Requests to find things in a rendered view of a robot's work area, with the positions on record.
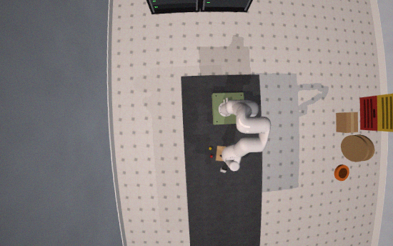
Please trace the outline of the tan flat mat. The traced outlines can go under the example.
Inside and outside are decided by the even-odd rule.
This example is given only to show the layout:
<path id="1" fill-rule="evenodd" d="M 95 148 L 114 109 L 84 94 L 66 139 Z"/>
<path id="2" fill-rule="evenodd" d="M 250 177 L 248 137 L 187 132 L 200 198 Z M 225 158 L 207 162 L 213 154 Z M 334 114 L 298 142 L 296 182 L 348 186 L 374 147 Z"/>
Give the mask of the tan flat mat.
<path id="1" fill-rule="evenodd" d="M 216 156 L 216 161 L 223 161 L 222 157 L 220 157 L 220 155 L 222 155 L 222 151 L 225 147 L 224 146 L 217 146 L 217 156 Z"/>

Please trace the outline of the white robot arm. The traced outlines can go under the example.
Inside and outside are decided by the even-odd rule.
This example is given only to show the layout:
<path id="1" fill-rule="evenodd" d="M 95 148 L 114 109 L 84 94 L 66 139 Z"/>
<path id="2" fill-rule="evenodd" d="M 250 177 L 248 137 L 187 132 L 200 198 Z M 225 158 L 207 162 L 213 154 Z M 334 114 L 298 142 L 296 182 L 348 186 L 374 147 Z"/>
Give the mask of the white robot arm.
<path id="1" fill-rule="evenodd" d="M 267 117 L 255 117 L 258 112 L 258 104 L 250 100 L 228 101 L 228 98 L 226 98 L 226 102 L 224 99 L 224 102 L 219 105 L 220 115 L 224 117 L 228 117 L 233 113 L 237 115 L 237 129 L 240 132 L 246 134 L 263 133 L 259 134 L 258 137 L 243 137 L 236 144 L 225 147 L 222 151 L 222 158 L 226 162 L 220 169 L 220 172 L 225 173 L 227 171 L 227 165 L 230 170 L 237 171 L 240 168 L 241 158 L 244 155 L 249 152 L 262 152 L 265 149 L 269 138 L 271 122 Z"/>

